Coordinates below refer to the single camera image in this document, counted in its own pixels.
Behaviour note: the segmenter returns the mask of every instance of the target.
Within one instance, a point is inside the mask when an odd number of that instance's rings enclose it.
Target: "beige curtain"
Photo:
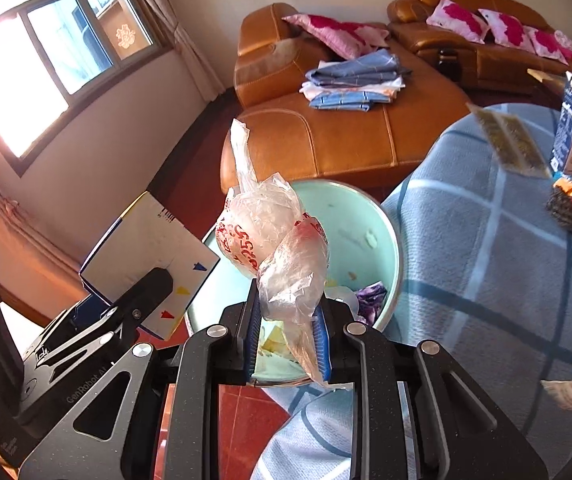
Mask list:
[[[170,0],[146,0],[146,2],[174,38],[175,49],[186,62],[204,100],[213,101],[226,88],[224,88],[206,57],[191,40],[186,29],[179,23]]]
[[[78,275],[79,262],[41,235],[19,204],[0,193],[0,241],[22,265],[33,267],[69,298],[85,296]]]

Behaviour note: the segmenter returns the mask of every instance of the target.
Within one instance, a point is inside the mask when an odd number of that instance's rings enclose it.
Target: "brown leather sofa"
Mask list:
[[[389,49],[413,71],[389,105],[368,112],[315,110],[299,93],[307,70],[333,59],[321,43],[284,22],[287,4],[255,10],[242,23],[235,91],[250,129],[257,177],[331,178],[362,188],[396,186],[423,160],[444,129],[468,113],[466,94],[397,41]],[[221,187],[237,184],[229,136]]]
[[[524,25],[554,32],[546,20],[533,9],[513,0],[452,0],[479,15],[477,9],[491,9],[511,14]],[[530,94],[535,86],[527,69],[536,68],[562,75],[569,66],[545,59],[524,50],[492,43],[470,43],[461,36],[426,24],[440,0],[394,0],[387,8],[389,30],[406,49],[434,67],[448,66],[452,58],[461,68],[458,83],[463,88]]]

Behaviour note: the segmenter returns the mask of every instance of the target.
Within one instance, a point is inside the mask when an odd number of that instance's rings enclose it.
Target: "red tile floor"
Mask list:
[[[470,93],[480,106],[502,102],[531,102],[528,97],[477,91]],[[219,185],[219,162],[227,129],[241,107],[229,89],[208,105],[168,156],[149,190],[195,236],[202,238],[224,205]],[[368,189],[383,200],[391,189]],[[164,346],[180,344],[188,337],[185,325],[177,329]],[[149,340],[142,335],[140,340]],[[169,399],[173,397],[171,388]],[[165,449],[171,403],[167,402],[162,421],[160,452],[155,480],[161,480],[160,465]],[[222,480],[250,478],[259,455],[271,436],[287,420],[287,414],[261,390],[223,386],[219,392],[219,468]]]

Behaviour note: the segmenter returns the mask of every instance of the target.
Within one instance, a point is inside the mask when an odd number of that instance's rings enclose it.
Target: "blue plaid cloth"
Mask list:
[[[559,113],[499,108],[519,115],[550,154]],[[502,171],[471,116],[448,128],[383,204],[405,258],[402,293],[384,333],[410,345],[440,341],[553,476],[572,455],[572,412],[540,380],[572,379],[572,236],[544,209],[550,186]],[[348,479],[352,393],[310,384],[265,391],[292,418],[253,479]]]
[[[410,70],[401,66],[396,54],[381,49],[350,61],[314,68],[306,73],[306,78],[317,86],[349,88],[394,81],[408,73]]]
[[[310,106],[318,110],[362,110],[367,112],[373,103],[389,103],[390,97],[377,92],[336,91],[319,94]]]

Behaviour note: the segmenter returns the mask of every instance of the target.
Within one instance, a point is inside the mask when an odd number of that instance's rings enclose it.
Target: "window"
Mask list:
[[[0,139],[15,170],[57,119],[157,51],[135,0],[0,0]]]

